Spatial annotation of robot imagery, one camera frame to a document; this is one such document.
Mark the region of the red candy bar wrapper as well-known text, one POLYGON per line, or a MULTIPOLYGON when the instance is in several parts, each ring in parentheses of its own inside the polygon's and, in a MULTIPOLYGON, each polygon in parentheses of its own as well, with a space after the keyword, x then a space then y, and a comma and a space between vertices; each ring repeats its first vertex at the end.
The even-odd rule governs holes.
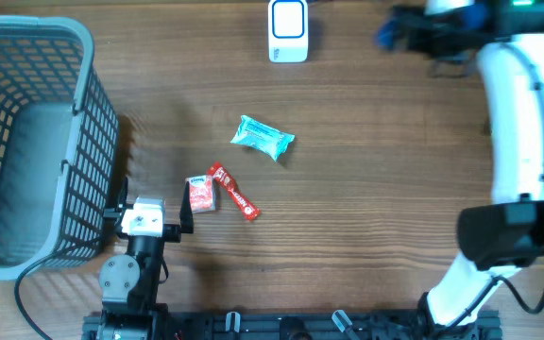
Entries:
POLYGON ((209 168, 208 174, 229 194, 246 220, 253 221, 260 215, 261 210, 240 192, 235 178, 219 161, 209 168))

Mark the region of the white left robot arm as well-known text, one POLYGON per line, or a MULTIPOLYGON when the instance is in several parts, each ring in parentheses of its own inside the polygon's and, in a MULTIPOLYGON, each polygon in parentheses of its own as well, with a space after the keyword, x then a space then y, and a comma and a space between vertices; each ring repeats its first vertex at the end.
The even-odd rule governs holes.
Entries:
POLYGON ((163 258, 167 243, 179 243, 181 235, 194 232, 190 189, 184 186, 179 222, 165 221, 164 200, 139 197, 127 203, 128 180, 123 181, 114 208, 104 211, 114 232, 127 240, 127 250, 102 265, 101 315, 85 317, 84 339, 175 339, 168 307, 157 301, 158 289, 168 269, 163 258))

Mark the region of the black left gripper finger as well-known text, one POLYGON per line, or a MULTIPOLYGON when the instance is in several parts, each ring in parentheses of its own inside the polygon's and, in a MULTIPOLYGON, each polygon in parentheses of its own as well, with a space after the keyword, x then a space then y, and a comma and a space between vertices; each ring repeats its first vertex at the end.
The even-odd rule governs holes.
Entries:
POLYGON ((115 210, 118 212, 122 212, 126 206, 127 206, 127 197, 128 197, 128 178, 124 177, 122 181, 122 185, 119 189, 119 192, 117 194, 117 198, 115 201, 115 210))
POLYGON ((180 225, 180 232, 182 234, 194 233, 195 223, 194 223, 193 211, 192 211, 192 206, 190 201, 190 184, 188 181, 185 182, 182 202, 180 205, 179 225, 180 225))

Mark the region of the small red white box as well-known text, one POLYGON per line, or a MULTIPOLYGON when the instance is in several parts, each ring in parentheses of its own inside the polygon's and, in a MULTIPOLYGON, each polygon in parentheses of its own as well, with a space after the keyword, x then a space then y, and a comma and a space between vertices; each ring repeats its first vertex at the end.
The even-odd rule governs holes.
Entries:
POLYGON ((211 175, 189 177, 186 182, 193 213, 206 213, 216 209, 216 192, 211 175))

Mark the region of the teal white snack pouch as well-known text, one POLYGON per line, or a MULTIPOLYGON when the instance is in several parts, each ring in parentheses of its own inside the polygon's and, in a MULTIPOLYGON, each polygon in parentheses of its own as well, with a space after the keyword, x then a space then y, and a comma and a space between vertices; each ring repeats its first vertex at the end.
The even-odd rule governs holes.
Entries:
POLYGON ((263 124, 247 115, 241 116, 241 123, 231 143, 257 149, 275 162, 287 150, 295 136, 263 124))

